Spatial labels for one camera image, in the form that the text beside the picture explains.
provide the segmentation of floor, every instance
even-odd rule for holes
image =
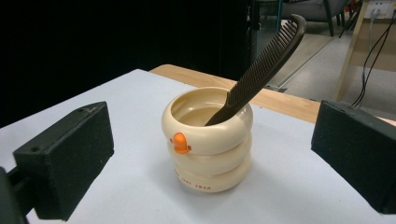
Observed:
[[[331,100],[344,64],[353,31],[345,31],[335,25],[332,40],[296,72],[280,88],[287,94],[315,101]],[[330,35],[327,23],[308,22],[307,31],[312,35]],[[361,92],[361,76],[357,75],[341,102],[353,104]],[[374,116],[396,120],[396,73],[373,69],[361,104]]]

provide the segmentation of black cable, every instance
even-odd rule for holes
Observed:
[[[365,60],[365,62],[364,62],[364,67],[366,67],[367,61],[369,60],[369,58],[370,58],[370,56],[371,56],[371,53],[372,53],[373,50],[375,49],[376,45],[377,45],[377,44],[379,43],[379,41],[385,36],[384,41],[382,42],[381,47],[380,47],[378,53],[376,54],[375,59],[374,59],[372,65],[371,65],[371,67],[370,67],[370,71],[369,71],[369,73],[367,74],[367,78],[364,80],[364,83],[362,83],[361,93],[360,93],[360,95],[358,96],[358,98],[355,100],[355,102],[352,104],[352,106],[357,106],[357,105],[359,105],[359,104],[361,103],[361,100],[362,100],[363,97],[364,97],[364,94],[365,94],[365,92],[366,92],[367,82],[368,82],[368,79],[369,79],[369,77],[370,77],[370,74],[371,74],[371,72],[372,72],[372,70],[373,70],[373,67],[374,67],[374,65],[375,65],[376,59],[378,58],[379,53],[381,52],[381,50],[382,50],[382,48],[384,47],[384,44],[385,44],[385,42],[386,42],[386,40],[387,40],[387,38],[388,38],[388,34],[389,34],[390,27],[392,26],[392,24],[393,24],[394,22],[396,22],[395,15],[396,15],[396,13],[393,13],[393,18],[392,18],[392,20],[391,20],[391,22],[390,22],[388,28],[387,28],[387,29],[385,30],[385,32],[379,37],[379,39],[375,42],[374,46],[372,47],[372,49],[370,50],[369,54],[367,55],[367,58],[366,58],[366,60]]]

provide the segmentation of black block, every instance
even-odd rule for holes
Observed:
[[[377,212],[396,213],[396,127],[352,106],[323,101],[312,150]]]
[[[67,220],[114,154],[106,102],[74,110],[14,151],[17,166],[35,182],[42,219]]]

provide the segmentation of cream-colored cup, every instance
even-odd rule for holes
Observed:
[[[163,134],[177,176],[186,186],[203,192],[235,186],[251,163],[249,104],[232,118],[205,126],[226,97],[225,89],[199,88],[180,94],[163,111]]]

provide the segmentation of wooden tabletop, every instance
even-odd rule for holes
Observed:
[[[213,86],[230,89],[235,84],[235,81],[227,78],[212,76],[172,64],[161,65],[150,72],[194,87]],[[311,123],[317,121],[320,106],[319,102],[266,89],[261,90],[250,102]]]

